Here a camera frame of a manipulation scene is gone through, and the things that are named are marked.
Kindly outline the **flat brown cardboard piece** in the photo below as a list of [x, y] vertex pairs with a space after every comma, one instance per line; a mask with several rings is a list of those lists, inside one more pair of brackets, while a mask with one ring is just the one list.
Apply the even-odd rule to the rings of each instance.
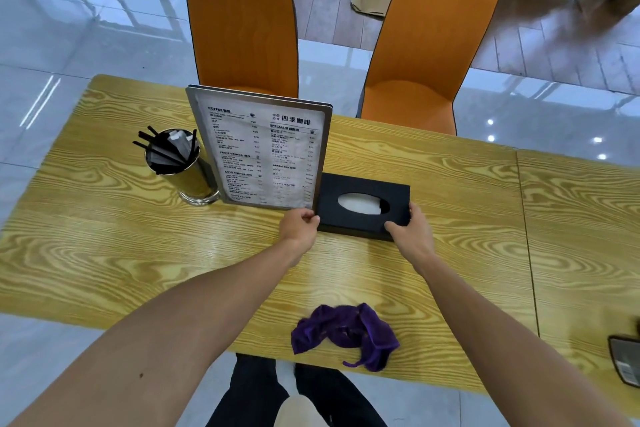
[[384, 19], [391, 0], [351, 0], [350, 6], [356, 13]]

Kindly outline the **person's right hand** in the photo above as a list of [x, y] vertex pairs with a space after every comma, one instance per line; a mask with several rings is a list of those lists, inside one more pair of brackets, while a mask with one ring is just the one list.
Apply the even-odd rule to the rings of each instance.
[[433, 230], [420, 207], [409, 203], [410, 226], [407, 236], [391, 236], [401, 255], [413, 266], [417, 273], [426, 277], [429, 266], [437, 258]]

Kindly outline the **metal framed menu stand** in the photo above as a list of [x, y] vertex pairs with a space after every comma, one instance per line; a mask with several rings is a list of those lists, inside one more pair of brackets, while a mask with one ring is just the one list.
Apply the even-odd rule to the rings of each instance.
[[223, 203], [316, 209], [331, 104], [204, 85], [186, 95]]

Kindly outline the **bundle of black straws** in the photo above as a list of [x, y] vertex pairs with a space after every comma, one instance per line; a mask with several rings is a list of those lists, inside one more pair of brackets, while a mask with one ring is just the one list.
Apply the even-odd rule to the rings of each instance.
[[143, 150], [143, 158], [161, 176], [179, 174], [195, 164], [200, 152], [197, 130], [193, 132], [172, 128], [158, 131], [151, 126], [138, 132], [132, 144]]

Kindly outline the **orange chair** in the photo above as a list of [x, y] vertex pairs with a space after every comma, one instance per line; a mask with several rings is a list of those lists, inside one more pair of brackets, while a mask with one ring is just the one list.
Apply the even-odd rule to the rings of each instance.
[[453, 102], [499, 0], [391, 0], [359, 118], [457, 134]]
[[200, 85], [299, 97], [294, 0], [186, 0]]

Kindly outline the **black tissue box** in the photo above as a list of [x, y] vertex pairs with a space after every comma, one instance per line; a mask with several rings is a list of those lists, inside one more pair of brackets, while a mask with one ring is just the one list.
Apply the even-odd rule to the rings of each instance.
[[410, 186], [404, 183], [324, 172], [315, 208], [318, 230], [391, 242], [385, 223], [407, 226], [409, 203]]

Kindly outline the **person's right forearm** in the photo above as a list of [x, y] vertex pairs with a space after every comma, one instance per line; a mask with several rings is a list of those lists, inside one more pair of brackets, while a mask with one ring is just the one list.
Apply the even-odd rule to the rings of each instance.
[[511, 427], [634, 427], [578, 368], [436, 255], [415, 268]]

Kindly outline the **person's left forearm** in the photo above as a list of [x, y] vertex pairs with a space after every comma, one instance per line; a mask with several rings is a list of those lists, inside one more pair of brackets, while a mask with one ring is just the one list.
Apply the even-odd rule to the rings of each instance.
[[101, 334], [9, 427], [175, 427], [208, 368], [307, 250], [280, 239], [158, 295]]

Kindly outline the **grey device with label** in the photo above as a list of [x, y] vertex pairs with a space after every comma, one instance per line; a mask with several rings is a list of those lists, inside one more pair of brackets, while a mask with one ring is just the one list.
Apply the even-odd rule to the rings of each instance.
[[609, 335], [607, 343], [620, 380], [627, 386], [640, 389], [640, 338]]

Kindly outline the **white tissue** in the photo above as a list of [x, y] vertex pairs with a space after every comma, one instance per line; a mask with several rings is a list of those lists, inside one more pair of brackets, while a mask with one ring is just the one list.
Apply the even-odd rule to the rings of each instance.
[[357, 214], [380, 215], [383, 213], [381, 199], [370, 194], [345, 193], [338, 197], [338, 203], [342, 208]]

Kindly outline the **person's white shoe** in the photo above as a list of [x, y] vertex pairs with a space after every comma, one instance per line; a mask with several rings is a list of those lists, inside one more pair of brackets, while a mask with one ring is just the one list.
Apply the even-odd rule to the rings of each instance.
[[288, 397], [279, 408], [273, 427], [329, 427], [313, 402], [303, 395]]

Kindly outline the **metal straw holder cup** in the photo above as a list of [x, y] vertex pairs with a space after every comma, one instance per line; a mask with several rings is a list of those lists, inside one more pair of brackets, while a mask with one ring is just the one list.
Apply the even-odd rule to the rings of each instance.
[[194, 206], [212, 204], [221, 197], [211, 164], [209, 164], [207, 160], [206, 151], [199, 140], [198, 130], [197, 141], [200, 145], [199, 156], [196, 163], [191, 165], [186, 171], [168, 176], [161, 176], [155, 173], [170, 183], [179, 193], [183, 201]]

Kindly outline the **purple cloth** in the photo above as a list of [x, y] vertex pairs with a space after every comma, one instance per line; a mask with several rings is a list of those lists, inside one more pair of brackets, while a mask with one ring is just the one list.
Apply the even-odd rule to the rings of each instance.
[[384, 370], [391, 354], [401, 345], [391, 326], [366, 303], [319, 305], [292, 330], [292, 351], [295, 355], [305, 353], [326, 339], [343, 349], [359, 349], [359, 361], [344, 361], [343, 365], [362, 366], [372, 373]]

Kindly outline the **person's legs in black trousers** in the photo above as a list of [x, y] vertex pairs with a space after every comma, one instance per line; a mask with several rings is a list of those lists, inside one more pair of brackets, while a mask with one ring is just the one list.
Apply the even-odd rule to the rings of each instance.
[[205, 427], [273, 427], [280, 406], [294, 395], [308, 397], [329, 427], [388, 427], [342, 372], [296, 363], [294, 378], [291, 395], [278, 381], [276, 360], [237, 353], [230, 386]]

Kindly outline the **person's left hand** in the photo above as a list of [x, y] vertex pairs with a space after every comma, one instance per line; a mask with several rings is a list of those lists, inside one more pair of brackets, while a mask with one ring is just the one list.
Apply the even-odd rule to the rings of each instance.
[[307, 253], [316, 241], [317, 229], [308, 229], [302, 222], [301, 215], [316, 214], [308, 208], [296, 208], [284, 213], [279, 224], [279, 241], [287, 243], [302, 256]]

